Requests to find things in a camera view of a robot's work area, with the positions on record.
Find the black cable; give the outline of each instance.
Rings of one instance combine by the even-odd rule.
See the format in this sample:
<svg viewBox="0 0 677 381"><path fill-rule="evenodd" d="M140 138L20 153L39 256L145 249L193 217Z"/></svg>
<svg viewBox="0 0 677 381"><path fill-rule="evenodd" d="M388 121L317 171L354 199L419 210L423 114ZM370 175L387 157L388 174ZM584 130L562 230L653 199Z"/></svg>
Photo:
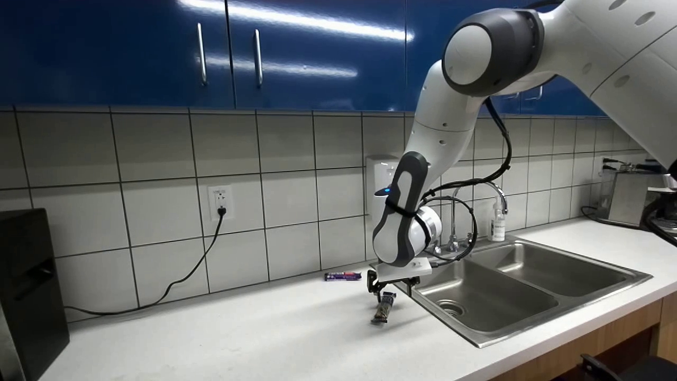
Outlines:
<svg viewBox="0 0 677 381"><path fill-rule="evenodd" d="M122 313L131 313L131 311L142 311L142 309L150 309L158 302L163 302L171 288L178 286L178 284L184 284L186 280L189 280L194 276L194 270L204 263L207 255L212 252L216 240L218 240L218 230L220 230L220 224L224 222L224 216L226 216L226 208L218 208L218 224L213 229L213 237L212 237L212 244L207 246L207 249L202 252L202 256L197 260L197 265L180 280L173 280L171 284L166 284L163 296L158 296L153 302L150 304L140 304L140 307L133 307L133 309L118 309L118 311L90 311L90 309L79 309L79 307L71 307L71 304L63 304L63 309L71 309L71 311L77 311L77 313L87 313L87 316L122 316Z"/></svg>
<svg viewBox="0 0 677 381"><path fill-rule="evenodd" d="M432 201L461 204L461 205L468 210L468 214L469 214L469 221L471 221L469 246L468 246L461 255L456 255L454 258L442 258L442 256L438 256L438 255L432 255L432 256L436 256L438 260L442 260L443 265L445 265L445 263L456 263L456 260L464 258L464 256L473 249L473 244L478 241L478 221L476 221L476 216L473 216L473 210L471 210L463 199L449 197L449 194L432 197L432 199L427 199L423 205L427 205L427 204L432 204Z"/></svg>
<svg viewBox="0 0 677 381"><path fill-rule="evenodd" d="M463 186L476 186L476 184L481 184L481 183L493 183L496 178L501 178L508 169L509 169L509 161L512 161L512 142L509 142L509 134L506 130L506 122L504 118L498 117L498 113L494 111L490 98L484 100L484 105L493 118L493 122L498 128L504 140L506 140L506 158L501 164L498 169L494 169L493 174L488 174L486 178L469 178L469 180L461 180L461 183L445 183L445 184L440 184L436 188L429 188L427 192L423 192L423 204L433 197L438 191L443 191L443 188L463 188Z"/></svg>

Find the purple object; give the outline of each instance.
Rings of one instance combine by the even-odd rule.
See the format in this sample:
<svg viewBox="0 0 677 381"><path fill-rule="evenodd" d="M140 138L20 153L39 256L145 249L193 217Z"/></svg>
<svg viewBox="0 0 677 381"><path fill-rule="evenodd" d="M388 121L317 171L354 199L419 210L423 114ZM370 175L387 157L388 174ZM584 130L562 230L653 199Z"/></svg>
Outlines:
<svg viewBox="0 0 677 381"><path fill-rule="evenodd" d="M325 280L325 282L331 282L331 280L358 282L358 280L361 280L361 274L353 274L353 270L344 270L344 274L324 274L324 280Z"/></svg>

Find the small object on counter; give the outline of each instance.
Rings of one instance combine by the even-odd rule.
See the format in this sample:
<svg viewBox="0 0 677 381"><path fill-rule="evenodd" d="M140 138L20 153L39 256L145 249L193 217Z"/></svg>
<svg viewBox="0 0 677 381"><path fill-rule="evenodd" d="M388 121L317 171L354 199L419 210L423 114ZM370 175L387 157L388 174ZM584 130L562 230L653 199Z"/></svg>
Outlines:
<svg viewBox="0 0 677 381"><path fill-rule="evenodd" d="M387 316L388 316L388 309L394 307L394 302L395 302L395 293L383 293L381 295L381 302L379 302L379 307L377 307L377 316L371 318L371 324L373 325L383 325L383 324L387 324Z"/></svg>
<svg viewBox="0 0 677 381"><path fill-rule="evenodd" d="M324 280L325 280L325 282L331 282L331 280L358 282L358 280L361 280L361 274L354 274L354 270L324 274Z"/></svg>

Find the sink drain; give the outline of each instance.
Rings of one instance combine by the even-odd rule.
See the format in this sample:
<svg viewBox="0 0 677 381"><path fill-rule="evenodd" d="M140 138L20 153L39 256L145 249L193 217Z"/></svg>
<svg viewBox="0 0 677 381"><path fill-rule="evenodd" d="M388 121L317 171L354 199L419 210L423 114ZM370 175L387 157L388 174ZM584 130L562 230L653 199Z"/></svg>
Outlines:
<svg viewBox="0 0 677 381"><path fill-rule="evenodd" d="M452 316L463 316L463 309L452 299L440 299L438 304Z"/></svg>

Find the power outlet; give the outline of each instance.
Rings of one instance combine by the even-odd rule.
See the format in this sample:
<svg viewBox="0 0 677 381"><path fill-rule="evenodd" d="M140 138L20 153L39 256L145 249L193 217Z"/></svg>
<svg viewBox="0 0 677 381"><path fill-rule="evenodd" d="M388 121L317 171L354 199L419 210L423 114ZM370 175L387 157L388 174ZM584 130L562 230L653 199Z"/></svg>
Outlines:
<svg viewBox="0 0 677 381"><path fill-rule="evenodd" d="M232 188L230 186L209 186L209 214L218 221L218 208L226 208L226 217L234 217Z"/></svg>

